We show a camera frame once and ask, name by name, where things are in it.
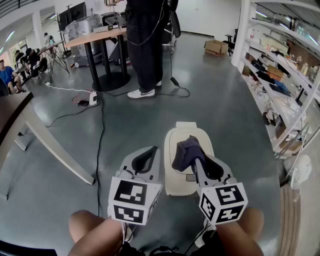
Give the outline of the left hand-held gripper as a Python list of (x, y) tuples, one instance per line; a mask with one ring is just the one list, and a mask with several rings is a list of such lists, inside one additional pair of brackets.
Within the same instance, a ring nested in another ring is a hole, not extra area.
[(161, 150), (147, 146), (127, 155), (111, 180), (108, 210), (113, 220), (144, 226), (150, 219), (162, 190)]

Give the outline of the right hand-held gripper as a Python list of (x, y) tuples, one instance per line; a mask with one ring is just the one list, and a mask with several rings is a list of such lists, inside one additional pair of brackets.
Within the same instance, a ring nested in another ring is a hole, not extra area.
[(210, 224), (226, 224), (240, 219), (248, 198), (243, 183), (232, 176), (230, 167), (218, 158), (206, 154), (205, 163), (195, 159), (199, 185), (198, 207)]

